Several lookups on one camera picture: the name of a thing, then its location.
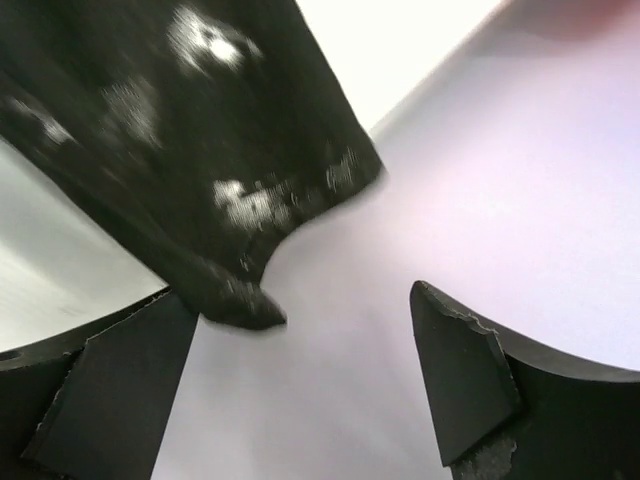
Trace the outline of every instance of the black object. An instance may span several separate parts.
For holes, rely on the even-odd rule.
[[[196,322],[165,292],[79,353],[0,373],[0,392],[11,392],[0,404],[0,471],[12,480],[149,479]]]
[[[640,478],[640,383],[624,380],[634,372],[518,339],[426,282],[414,284],[411,312],[438,446],[455,480]],[[617,381],[558,375],[510,349],[554,369]],[[513,379],[521,408],[507,401],[516,392],[504,381],[487,381],[496,371]],[[497,409],[494,401],[516,408]]]
[[[0,136],[252,330],[285,322],[259,287],[278,244],[382,169],[294,0],[0,0]]]

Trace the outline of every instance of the black cloth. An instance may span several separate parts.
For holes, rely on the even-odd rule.
[[[278,244],[382,166],[293,0],[0,0],[0,136],[193,309],[260,330]]]

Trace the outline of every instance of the folded fabric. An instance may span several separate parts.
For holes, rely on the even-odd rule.
[[[0,0],[0,136],[212,321],[381,172],[293,0]]]

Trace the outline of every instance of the scuff mark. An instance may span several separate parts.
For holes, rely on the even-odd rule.
[[[501,437],[491,445],[482,447],[470,458],[454,465],[451,470],[456,480],[500,480],[511,472],[511,459],[518,448],[510,437]]]

